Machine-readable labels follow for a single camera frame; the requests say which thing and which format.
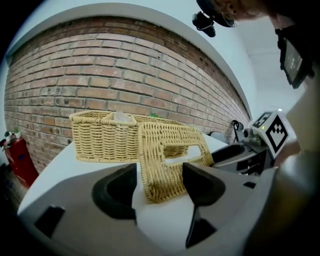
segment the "red object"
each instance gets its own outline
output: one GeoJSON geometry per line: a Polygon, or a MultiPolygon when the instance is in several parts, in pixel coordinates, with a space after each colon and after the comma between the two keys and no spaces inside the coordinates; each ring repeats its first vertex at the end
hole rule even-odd
{"type": "Polygon", "coordinates": [[[30,188],[39,174],[30,158],[26,141],[18,138],[9,145],[5,142],[3,146],[14,174],[23,186],[30,188]]]}

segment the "basket compartment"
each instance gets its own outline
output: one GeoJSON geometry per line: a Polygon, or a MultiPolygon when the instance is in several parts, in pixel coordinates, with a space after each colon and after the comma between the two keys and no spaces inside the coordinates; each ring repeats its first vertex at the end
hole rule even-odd
{"type": "Polygon", "coordinates": [[[186,125],[142,123],[138,128],[139,160],[143,189],[150,203],[164,203],[186,192],[182,182],[182,162],[166,163],[165,151],[198,146],[200,156],[184,162],[212,165],[212,155],[201,132],[186,125]]]}
{"type": "MultiPolygon", "coordinates": [[[[145,122],[182,126],[181,123],[151,116],[126,114],[131,122],[114,121],[114,112],[90,110],[72,114],[72,135],[76,158],[86,162],[131,163],[138,159],[138,126],[145,122]]],[[[164,151],[166,158],[184,156],[187,146],[164,151]]]]}

